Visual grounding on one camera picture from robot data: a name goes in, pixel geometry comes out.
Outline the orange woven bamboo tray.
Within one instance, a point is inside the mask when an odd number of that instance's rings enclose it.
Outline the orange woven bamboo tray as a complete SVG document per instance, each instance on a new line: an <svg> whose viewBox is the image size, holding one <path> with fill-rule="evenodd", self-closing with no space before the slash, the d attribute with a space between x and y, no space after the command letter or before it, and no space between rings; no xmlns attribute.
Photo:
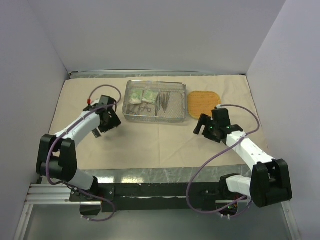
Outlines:
<svg viewBox="0 0 320 240"><path fill-rule="evenodd" d="M188 114L196 120L201 114L212 116L212 110L219 104L221 98L213 91L192 91L187 96Z"/></svg>

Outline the beige cloth wrap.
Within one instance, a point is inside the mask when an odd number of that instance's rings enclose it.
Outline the beige cloth wrap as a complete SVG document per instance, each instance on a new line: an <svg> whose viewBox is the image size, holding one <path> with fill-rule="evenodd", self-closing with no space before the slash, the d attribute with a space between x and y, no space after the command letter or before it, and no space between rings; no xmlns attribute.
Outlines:
<svg viewBox="0 0 320 240"><path fill-rule="evenodd" d="M188 92L210 91L228 104L229 117L249 133L250 139L264 152L268 145L261 128L257 128L257 111L247 78L243 75L156 77L157 82L176 82L186 85ZM67 80L62 88L57 109L50 127L55 134L70 125L87 105L101 95L123 100L127 78L78 78ZM202 135L193 133L197 120L187 117L182 123L130 122L122 109L117 109L121 125L101 137L88 134L76 149L77 163L81 170L187 168L238 165L243 161L233 151Z"/></svg>

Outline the steel mesh instrument tray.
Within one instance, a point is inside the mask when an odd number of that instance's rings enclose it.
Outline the steel mesh instrument tray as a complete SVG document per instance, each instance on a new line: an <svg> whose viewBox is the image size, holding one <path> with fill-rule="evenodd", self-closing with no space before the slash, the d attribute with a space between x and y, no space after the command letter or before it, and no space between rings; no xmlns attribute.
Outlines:
<svg viewBox="0 0 320 240"><path fill-rule="evenodd" d="M187 86L181 82L130 80L122 113L131 122L182 123L187 117Z"/></svg>

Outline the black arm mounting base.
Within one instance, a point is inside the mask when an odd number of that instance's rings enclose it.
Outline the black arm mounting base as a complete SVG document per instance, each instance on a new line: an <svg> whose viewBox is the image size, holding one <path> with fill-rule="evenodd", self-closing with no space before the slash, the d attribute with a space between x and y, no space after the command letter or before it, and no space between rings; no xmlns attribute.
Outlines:
<svg viewBox="0 0 320 240"><path fill-rule="evenodd" d="M83 216L97 216L100 213L142 210L184 210L189 206L186 201L188 183L101 183L97 196L111 202L107 203L78 190L73 190L69 200L79 203ZM217 182L192 183L189 201L195 209L213 211L221 207L217 201L234 201L239 193L222 193Z"/></svg>

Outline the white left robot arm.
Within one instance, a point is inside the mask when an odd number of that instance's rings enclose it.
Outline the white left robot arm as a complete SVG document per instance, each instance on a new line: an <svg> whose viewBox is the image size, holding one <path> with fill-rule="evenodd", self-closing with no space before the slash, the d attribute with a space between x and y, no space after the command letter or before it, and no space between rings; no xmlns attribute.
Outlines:
<svg viewBox="0 0 320 240"><path fill-rule="evenodd" d="M37 174L81 189L81 195L86 200L95 200L100 193L98 179L78 168L76 148L90 133L99 138L102 133L121 124L116 114L116 104L114 98L102 95L85 107L65 129L54 135L43 135L38 149Z"/></svg>

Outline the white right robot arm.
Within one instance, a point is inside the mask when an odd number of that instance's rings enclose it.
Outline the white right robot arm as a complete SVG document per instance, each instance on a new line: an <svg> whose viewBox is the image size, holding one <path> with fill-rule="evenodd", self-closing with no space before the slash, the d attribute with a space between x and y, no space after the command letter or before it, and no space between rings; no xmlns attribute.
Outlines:
<svg viewBox="0 0 320 240"><path fill-rule="evenodd" d="M193 131L213 142L224 143L238 154L251 171L250 177L235 173L222 176L219 195L230 199L235 194L241 194L251 198L259 208L291 200L293 193L286 161L265 153L249 139L249 133L232 124L227 108L227 105L222 105L213 109L211 115L202 113Z"/></svg>

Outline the steel surgical scissors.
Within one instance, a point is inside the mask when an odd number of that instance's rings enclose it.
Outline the steel surgical scissors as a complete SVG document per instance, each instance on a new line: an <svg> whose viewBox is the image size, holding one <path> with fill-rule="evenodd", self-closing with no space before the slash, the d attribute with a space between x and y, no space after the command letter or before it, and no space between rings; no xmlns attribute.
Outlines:
<svg viewBox="0 0 320 240"><path fill-rule="evenodd" d="M134 105L129 105L126 109L126 114L127 115L136 115L137 111L136 108L138 107L138 105L134 104Z"/></svg>

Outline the left gauze packet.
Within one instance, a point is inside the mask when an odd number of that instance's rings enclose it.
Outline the left gauze packet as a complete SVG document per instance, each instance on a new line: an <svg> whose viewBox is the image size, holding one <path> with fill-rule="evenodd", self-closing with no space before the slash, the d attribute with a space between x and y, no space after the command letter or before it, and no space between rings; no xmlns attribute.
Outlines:
<svg viewBox="0 0 320 240"><path fill-rule="evenodd" d="M128 96L128 103L130 105L139 105L142 103L143 90L139 88L131 89Z"/></svg>

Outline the gauze packet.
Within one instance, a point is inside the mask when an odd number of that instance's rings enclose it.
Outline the gauze packet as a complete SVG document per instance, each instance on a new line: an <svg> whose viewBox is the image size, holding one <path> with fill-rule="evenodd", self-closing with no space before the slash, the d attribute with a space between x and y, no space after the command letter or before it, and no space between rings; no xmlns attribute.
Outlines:
<svg viewBox="0 0 320 240"><path fill-rule="evenodd" d="M139 105L142 103L143 90L139 88L131 89L128 96L128 103L130 105Z"/></svg>
<svg viewBox="0 0 320 240"><path fill-rule="evenodd" d="M153 91L153 90L145 90L143 92L143 96L142 96L142 101L148 104L155 104L157 97L158 97L158 92Z"/></svg>

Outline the steel tweezers bundle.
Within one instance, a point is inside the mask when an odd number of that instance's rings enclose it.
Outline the steel tweezers bundle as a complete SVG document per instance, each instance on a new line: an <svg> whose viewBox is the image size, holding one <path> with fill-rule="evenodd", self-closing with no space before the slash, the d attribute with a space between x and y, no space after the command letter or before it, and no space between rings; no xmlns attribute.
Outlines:
<svg viewBox="0 0 320 240"><path fill-rule="evenodd" d="M156 100L156 115L158 115L158 112L162 109L165 113L168 109L169 100L170 100L170 92L160 92L157 100Z"/></svg>

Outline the right gauze packet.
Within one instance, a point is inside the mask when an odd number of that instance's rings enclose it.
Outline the right gauze packet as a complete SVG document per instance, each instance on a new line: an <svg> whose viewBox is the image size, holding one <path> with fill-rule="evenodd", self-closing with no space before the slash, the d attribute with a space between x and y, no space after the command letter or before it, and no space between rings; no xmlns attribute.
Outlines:
<svg viewBox="0 0 320 240"><path fill-rule="evenodd" d="M157 97L158 97L158 92L153 91L153 90L145 90L143 92L143 96L142 96L142 101L148 104L155 104Z"/></svg>

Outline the aluminium front frame rail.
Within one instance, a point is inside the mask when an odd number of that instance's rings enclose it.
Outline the aluminium front frame rail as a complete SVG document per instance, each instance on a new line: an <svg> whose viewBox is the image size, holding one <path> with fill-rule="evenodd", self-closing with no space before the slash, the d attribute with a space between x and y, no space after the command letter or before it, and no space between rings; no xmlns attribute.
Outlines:
<svg viewBox="0 0 320 240"><path fill-rule="evenodd" d="M99 201L70 201L72 191L63 184L31 184L27 192L25 205L100 205Z"/></svg>

